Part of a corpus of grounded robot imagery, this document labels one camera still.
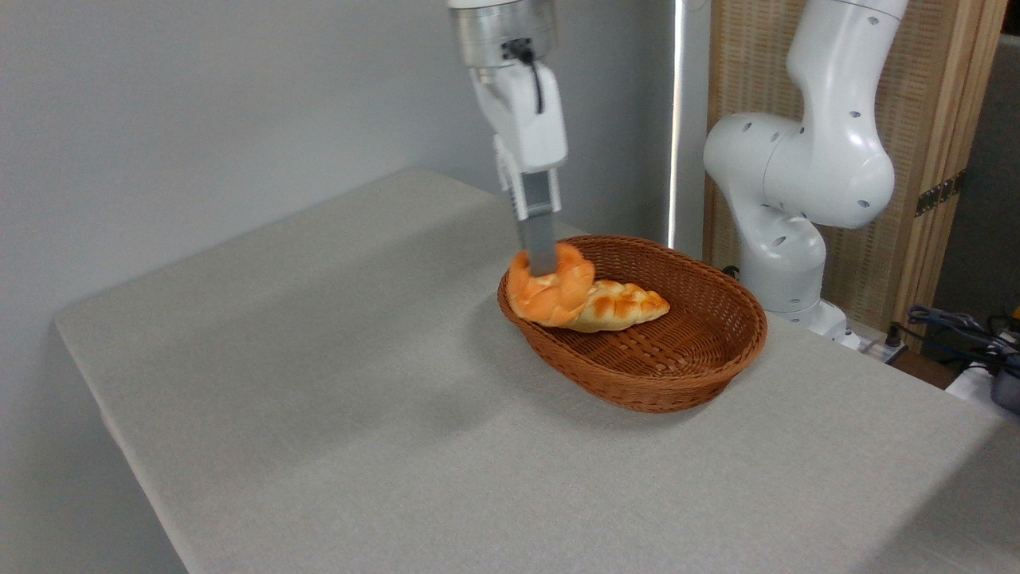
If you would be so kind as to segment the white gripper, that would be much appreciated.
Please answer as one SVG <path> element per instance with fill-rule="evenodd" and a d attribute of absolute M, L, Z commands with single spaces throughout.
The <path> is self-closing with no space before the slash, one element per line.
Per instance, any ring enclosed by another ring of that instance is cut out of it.
<path fill-rule="evenodd" d="M 498 135 L 496 173 L 500 188 L 512 194 L 529 273 L 551 275 L 558 269 L 554 222 L 562 208 L 556 168 L 568 153 L 558 81 L 543 62 L 470 69 L 469 76 L 484 119 Z"/>

